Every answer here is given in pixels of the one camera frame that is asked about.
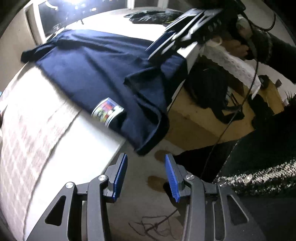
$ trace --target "dark blue cloth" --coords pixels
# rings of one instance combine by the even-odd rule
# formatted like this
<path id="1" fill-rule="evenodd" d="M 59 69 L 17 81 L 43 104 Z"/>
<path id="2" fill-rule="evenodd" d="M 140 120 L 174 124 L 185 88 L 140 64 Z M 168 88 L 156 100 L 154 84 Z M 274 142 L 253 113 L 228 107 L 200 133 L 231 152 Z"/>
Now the dark blue cloth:
<path id="1" fill-rule="evenodd" d="M 139 155 L 167 133 L 167 106 L 187 76 L 186 60 L 173 55 L 161 67 L 148 62 L 151 41 L 93 30 L 65 30 L 50 42 L 24 51 L 77 105 L 92 113 L 111 98 L 124 114 L 109 127 L 124 136 Z"/>

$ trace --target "white lace fabric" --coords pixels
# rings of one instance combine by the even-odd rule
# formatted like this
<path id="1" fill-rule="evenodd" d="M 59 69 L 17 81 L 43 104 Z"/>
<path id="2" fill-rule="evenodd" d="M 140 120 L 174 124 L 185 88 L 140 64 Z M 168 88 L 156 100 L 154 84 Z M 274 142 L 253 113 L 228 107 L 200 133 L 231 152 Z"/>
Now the white lace fabric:
<path id="1" fill-rule="evenodd" d="M 214 44 L 213 41 L 208 41 L 201 49 L 200 55 L 206 56 L 208 59 L 217 63 L 225 70 L 227 70 L 234 77 L 239 79 L 244 85 L 248 88 L 251 87 L 252 81 L 255 75 L 254 68 L 241 60 L 238 57 L 232 56 L 230 53 L 226 51 L 226 49 L 219 45 Z M 253 87 L 251 89 L 252 99 L 255 97 L 257 92 L 259 91 L 261 86 L 261 82 L 256 75 Z"/>

